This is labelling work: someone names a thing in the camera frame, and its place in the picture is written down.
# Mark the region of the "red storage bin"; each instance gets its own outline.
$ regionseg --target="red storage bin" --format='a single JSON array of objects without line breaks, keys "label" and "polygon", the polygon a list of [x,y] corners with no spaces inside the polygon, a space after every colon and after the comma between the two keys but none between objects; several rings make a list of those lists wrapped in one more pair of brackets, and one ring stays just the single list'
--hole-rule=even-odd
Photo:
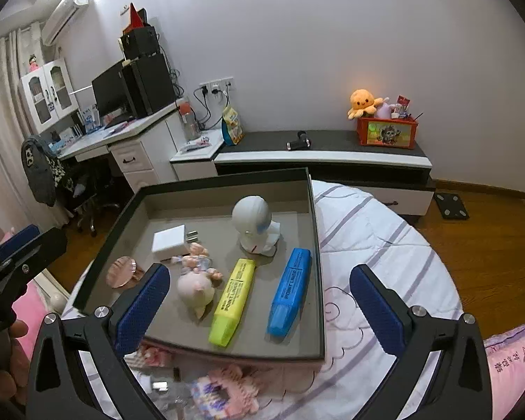
[{"label": "red storage bin", "polygon": [[380,120],[369,117],[358,118],[360,144],[414,148],[414,137],[418,123],[411,119]]}]

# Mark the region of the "highlighter cap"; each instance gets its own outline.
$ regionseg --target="highlighter cap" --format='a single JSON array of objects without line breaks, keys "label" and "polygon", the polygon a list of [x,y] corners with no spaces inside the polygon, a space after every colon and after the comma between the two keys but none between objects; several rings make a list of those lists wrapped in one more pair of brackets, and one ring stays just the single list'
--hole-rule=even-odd
[{"label": "highlighter cap", "polygon": [[235,332],[237,324],[238,321],[230,317],[214,316],[208,341],[218,346],[227,346]]},{"label": "highlighter cap", "polygon": [[270,321],[266,332],[279,338],[286,336],[292,327],[297,310],[298,308],[286,304],[273,304],[270,308]]}]

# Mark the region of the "air conditioner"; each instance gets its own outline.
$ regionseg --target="air conditioner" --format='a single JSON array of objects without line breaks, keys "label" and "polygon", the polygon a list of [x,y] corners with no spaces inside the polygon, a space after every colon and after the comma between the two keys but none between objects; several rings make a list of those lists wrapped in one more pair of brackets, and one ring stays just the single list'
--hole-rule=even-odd
[{"label": "air conditioner", "polygon": [[87,5],[89,0],[62,0],[51,17],[47,20],[42,31],[42,40],[45,46],[52,46],[63,29],[70,26]]}]

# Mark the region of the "snack bag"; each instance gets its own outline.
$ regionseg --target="snack bag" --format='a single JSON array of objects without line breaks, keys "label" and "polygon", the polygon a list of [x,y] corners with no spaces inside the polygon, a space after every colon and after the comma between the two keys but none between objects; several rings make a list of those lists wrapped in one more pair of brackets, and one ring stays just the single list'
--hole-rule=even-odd
[{"label": "snack bag", "polygon": [[222,135],[228,146],[237,145],[244,135],[239,114],[229,105],[222,112]]}]

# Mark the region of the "charger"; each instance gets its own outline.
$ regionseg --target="charger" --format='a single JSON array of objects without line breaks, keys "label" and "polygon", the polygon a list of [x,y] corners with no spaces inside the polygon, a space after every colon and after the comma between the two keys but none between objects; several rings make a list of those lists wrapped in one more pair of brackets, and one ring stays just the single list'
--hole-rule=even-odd
[{"label": "charger", "polygon": [[159,260],[189,254],[189,244],[198,241],[197,236],[197,231],[187,232],[185,224],[156,232],[152,243],[152,253]]}]

